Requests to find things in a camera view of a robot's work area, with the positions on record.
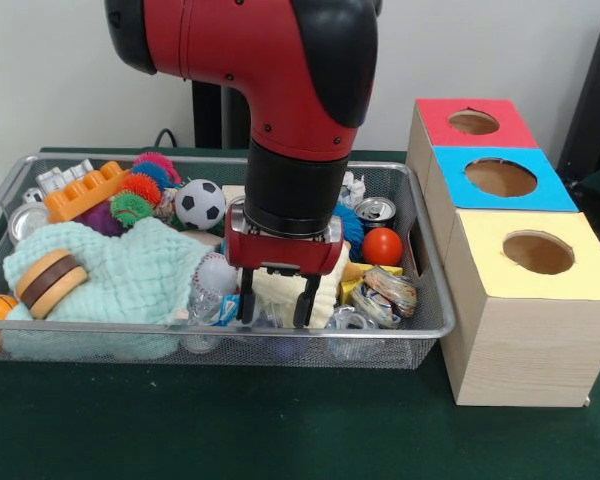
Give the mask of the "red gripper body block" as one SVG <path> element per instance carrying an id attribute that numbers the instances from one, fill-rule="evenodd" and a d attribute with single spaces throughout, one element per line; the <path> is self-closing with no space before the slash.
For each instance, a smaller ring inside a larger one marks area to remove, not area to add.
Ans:
<path id="1" fill-rule="evenodd" d="M 326 275 L 335 267 L 344 242 L 344 228 L 332 216 L 317 236 L 280 237 L 251 224 L 244 213 L 244 197 L 232 200 L 225 215 L 225 257 L 243 269 L 269 268 L 298 275 Z"/>

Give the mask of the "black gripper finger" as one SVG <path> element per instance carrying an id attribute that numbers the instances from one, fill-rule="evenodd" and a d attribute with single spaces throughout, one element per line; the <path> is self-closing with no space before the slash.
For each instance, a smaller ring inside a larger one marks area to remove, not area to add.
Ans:
<path id="1" fill-rule="evenodd" d="M 240 305 L 237 318 L 242 323 L 253 320 L 255 294 L 253 291 L 253 269 L 243 268 L 240 283 Z"/>
<path id="2" fill-rule="evenodd" d="M 303 275 L 304 290 L 299 294 L 294 310 L 293 326 L 301 329 L 309 325 L 315 296 L 321 282 L 321 275 Z"/>

